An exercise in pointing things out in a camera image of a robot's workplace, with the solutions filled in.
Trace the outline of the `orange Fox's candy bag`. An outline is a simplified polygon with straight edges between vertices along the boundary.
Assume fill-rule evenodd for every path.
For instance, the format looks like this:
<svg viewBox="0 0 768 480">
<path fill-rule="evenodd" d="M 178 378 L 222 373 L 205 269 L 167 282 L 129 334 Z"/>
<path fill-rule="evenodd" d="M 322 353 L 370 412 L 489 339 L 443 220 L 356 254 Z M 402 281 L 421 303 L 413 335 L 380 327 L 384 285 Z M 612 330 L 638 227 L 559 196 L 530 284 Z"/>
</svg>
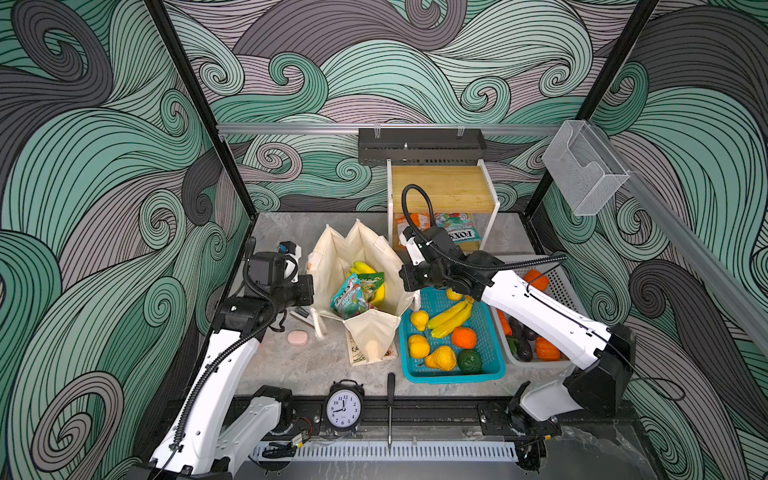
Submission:
<svg viewBox="0 0 768 480">
<path fill-rule="evenodd" d="M 427 214 L 411 213 L 409 218 L 419 230 L 424 231 L 431 227 L 430 217 Z M 396 227 L 396 238 L 399 238 L 399 236 L 407 227 L 410 226 L 410 224 L 408 223 L 406 215 L 402 213 L 398 213 L 394 216 L 394 222 Z"/>
</svg>

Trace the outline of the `orange mini pumpkin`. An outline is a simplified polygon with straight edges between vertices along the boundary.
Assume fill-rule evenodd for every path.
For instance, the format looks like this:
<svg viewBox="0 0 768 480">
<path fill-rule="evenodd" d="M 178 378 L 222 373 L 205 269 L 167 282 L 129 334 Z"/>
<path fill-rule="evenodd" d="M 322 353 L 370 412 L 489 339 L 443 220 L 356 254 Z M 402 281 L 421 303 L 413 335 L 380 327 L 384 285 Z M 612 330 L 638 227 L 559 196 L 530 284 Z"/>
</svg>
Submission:
<svg viewBox="0 0 768 480">
<path fill-rule="evenodd" d="M 535 353 L 539 360 L 545 362 L 560 361 L 562 358 L 560 350 L 541 336 L 535 340 Z"/>
</svg>

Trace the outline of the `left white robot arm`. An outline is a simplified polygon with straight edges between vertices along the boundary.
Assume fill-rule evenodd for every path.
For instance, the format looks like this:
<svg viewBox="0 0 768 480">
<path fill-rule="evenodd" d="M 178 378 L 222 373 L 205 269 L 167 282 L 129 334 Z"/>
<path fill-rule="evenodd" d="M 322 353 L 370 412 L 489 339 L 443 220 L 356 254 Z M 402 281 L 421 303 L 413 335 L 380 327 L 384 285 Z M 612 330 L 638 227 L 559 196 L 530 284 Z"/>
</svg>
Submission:
<svg viewBox="0 0 768 480">
<path fill-rule="evenodd" d="M 250 255 L 243 295 L 223 300 L 211 325 L 204 360 L 168 433 L 150 460 L 130 468 L 130 479 L 232 479 L 257 442 L 284 420 L 288 392 L 254 397 L 224 423 L 240 379 L 279 314 L 313 302 L 313 279 L 299 271 L 301 249 L 282 242 Z"/>
</svg>

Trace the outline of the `red green candy bag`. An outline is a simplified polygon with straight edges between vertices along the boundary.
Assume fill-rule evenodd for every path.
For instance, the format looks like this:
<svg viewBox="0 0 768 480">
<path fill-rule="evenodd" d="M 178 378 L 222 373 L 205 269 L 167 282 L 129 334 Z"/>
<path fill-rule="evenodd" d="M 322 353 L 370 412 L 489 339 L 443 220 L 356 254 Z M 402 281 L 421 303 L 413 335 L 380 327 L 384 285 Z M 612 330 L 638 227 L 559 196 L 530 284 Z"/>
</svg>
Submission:
<svg viewBox="0 0 768 480">
<path fill-rule="evenodd" d="M 351 274 L 332 297 L 330 306 L 342 319 L 347 320 L 371 309 L 356 275 Z"/>
</svg>

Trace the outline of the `yellow pear front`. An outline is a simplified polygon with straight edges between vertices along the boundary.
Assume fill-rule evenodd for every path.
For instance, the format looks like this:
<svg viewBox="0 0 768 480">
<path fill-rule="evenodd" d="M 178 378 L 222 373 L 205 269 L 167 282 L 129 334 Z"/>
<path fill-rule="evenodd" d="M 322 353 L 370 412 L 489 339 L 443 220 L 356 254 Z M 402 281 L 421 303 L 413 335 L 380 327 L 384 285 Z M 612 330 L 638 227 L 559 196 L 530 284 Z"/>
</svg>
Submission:
<svg viewBox="0 0 768 480">
<path fill-rule="evenodd" d="M 452 371 L 457 367 L 457 357 L 450 346 L 440 346 L 425 358 L 424 365 L 430 369 Z"/>
</svg>

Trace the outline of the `orange carrot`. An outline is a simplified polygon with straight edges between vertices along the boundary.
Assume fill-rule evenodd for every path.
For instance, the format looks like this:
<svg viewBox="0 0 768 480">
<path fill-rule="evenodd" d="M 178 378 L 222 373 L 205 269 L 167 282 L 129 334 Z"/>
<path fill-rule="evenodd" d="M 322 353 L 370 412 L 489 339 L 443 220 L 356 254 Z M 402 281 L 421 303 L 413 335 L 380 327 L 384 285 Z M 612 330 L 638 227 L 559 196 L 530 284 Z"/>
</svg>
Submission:
<svg viewBox="0 0 768 480">
<path fill-rule="evenodd" d="M 505 336 L 511 337 L 513 335 L 510 324 L 507 320 L 507 317 L 505 313 L 499 309 L 496 310 L 497 316 L 499 318 L 500 325 L 502 327 L 503 333 Z"/>
</svg>

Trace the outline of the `large yellow banana bunch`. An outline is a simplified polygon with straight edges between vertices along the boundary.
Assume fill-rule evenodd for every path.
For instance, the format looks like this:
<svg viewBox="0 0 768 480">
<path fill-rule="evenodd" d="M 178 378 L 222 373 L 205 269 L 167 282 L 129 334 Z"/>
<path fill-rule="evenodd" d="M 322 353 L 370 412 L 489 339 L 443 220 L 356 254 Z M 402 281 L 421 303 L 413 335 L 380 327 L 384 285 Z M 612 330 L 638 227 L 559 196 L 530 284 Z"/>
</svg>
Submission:
<svg viewBox="0 0 768 480">
<path fill-rule="evenodd" d="M 350 273 L 358 277 L 369 305 L 377 307 L 384 301 L 387 294 L 384 272 L 376 271 L 365 262 L 356 261 L 351 266 Z"/>
</svg>

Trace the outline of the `white grey stapler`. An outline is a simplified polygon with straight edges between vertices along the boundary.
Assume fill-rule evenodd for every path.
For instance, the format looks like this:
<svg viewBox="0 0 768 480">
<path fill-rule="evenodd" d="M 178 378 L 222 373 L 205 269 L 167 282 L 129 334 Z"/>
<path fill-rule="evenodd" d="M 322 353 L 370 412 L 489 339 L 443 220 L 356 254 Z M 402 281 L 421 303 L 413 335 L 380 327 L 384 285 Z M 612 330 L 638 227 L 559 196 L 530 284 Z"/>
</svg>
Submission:
<svg viewBox="0 0 768 480">
<path fill-rule="evenodd" d="M 290 314 L 293 317 L 295 317 L 297 320 L 299 320 L 299 321 L 301 321 L 301 322 L 303 322 L 303 323 L 305 323 L 307 325 L 312 325 L 313 324 L 313 319 L 312 319 L 311 313 L 308 310 L 306 310 L 305 308 L 303 308 L 303 307 L 296 307 L 296 308 L 292 309 Z"/>
</svg>

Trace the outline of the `black handled screwdriver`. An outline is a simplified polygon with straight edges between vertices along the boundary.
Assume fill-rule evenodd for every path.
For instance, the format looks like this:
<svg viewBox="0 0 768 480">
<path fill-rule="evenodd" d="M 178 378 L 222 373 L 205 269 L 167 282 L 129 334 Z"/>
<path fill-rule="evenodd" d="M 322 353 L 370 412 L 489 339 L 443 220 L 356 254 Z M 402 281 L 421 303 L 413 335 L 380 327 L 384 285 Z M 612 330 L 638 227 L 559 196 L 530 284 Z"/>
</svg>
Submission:
<svg viewBox="0 0 768 480">
<path fill-rule="evenodd" d="M 387 449 L 391 451 L 393 444 L 393 414 L 394 397 L 396 387 L 396 376 L 394 372 L 389 372 L 387 376 Z"/>
</svg>

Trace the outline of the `yellow green candy bag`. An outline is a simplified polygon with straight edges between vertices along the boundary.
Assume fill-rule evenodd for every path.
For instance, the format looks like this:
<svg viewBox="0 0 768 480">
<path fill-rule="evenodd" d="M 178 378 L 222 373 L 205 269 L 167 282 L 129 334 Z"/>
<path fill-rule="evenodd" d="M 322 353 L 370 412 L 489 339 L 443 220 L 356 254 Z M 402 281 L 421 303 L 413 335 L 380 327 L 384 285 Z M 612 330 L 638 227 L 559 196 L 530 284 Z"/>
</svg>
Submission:
<svg viewBox="0 0 768 480">
<path fill-rule="evenodd" d="M 386 283 L 384 272 L 356 273 L 361 285 L 363 296 L 368 303 L 379 303 L 386 298 Z"/>
</svg>

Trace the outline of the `yellow lemon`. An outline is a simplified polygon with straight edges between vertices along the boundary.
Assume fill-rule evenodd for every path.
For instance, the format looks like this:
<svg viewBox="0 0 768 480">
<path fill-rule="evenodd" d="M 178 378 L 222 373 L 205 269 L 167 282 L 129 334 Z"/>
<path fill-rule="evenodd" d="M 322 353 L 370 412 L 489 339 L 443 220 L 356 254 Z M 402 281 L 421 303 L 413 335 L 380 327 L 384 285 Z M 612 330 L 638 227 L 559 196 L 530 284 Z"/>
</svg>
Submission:
<svg viewBox="0 0 768 480">
<path fill-rule="evenodd" d="M 419 332 L 424 332 L 427 329 L 429 320 L 430 320 L 429 314 L 423 310 L 414 311 L 410 315 L 411 324 Z"/>
<path fill-rule="evenodd" d="M 452 289 L 446 290 L 446 297 L 451 301 L 461 301 L 464 298 L 462 294 L 457 293 Z"/>
</svg>

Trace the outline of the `cream canvas grocery bag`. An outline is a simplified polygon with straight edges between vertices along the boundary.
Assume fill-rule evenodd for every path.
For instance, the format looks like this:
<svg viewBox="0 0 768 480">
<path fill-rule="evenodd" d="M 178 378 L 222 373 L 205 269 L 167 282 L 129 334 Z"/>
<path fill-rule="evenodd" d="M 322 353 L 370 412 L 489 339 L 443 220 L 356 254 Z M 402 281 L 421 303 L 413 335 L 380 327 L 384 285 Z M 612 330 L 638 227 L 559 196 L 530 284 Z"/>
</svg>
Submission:
<svg viewBox="0 0 768 480">
<path fill-rule="evenodd" d="M 317 335 L 324 335 L 324 319 L 339 321 L 368 362 L 382 360 L 401 316 L 420 300 L 418 293 L 405 290 L 402 267 L 385 237 L 361 221 L 345 235 L 326 226 L 307 262 Z"/>
</svg>

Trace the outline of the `pink round sponge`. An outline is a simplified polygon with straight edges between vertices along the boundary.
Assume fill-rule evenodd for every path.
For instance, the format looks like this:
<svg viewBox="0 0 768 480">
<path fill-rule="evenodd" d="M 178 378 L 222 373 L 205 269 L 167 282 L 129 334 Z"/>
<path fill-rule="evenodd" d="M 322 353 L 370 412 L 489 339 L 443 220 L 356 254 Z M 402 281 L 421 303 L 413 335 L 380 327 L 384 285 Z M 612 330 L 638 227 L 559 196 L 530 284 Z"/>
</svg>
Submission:
<svg viewBox="0 0 768 480">
<path fill-rule="evenodd" d="M 288 343 L 293 346 L 304 346 L 309 342 L 309 335 L 303 330 L 292 330 L 286 337 Z"/>
</svg>

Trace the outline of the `orange bell pepper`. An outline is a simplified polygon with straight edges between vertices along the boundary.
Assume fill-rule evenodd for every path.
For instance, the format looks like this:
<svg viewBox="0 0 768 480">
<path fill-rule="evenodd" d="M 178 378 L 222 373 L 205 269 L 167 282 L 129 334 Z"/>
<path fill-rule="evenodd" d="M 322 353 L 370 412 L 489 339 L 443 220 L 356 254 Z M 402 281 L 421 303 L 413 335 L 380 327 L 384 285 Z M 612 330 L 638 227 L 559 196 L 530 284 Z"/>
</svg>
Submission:
<svg viewBox="0 0 768 480">
<path fill-rule="evenodd" d="M 530 270 L 528 271 L 524 277 L 523 280 L 534 289 L 537 289 L 539 291 L 545 291 L 550 284 L 549 277 L 538 271 L 538 270 Z"/>
</svg>

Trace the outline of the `white wooden two-tier shelf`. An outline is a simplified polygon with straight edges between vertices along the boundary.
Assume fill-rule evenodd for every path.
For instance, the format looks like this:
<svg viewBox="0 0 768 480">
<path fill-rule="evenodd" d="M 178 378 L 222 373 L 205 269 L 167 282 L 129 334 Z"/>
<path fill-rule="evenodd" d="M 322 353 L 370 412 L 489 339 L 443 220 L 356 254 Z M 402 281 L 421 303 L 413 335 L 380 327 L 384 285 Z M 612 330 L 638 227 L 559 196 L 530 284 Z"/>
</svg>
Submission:
<svg viewBox="0 0 768 480">
<path fill-rule="evenodd" d="M 471 213 L 489 216 L 482 234 L 480 249 L 484 249 L 487 236 L 500 209 L 500 201 L 482 159 L 474 165 L 458 163 L 414 164 L 386 161 L 388 240 L 397 244 L 395 216 L 402 213 L 401 192 L 408 184 L 422 187 L 430 197 L 435 213 Z"/>
</svg>

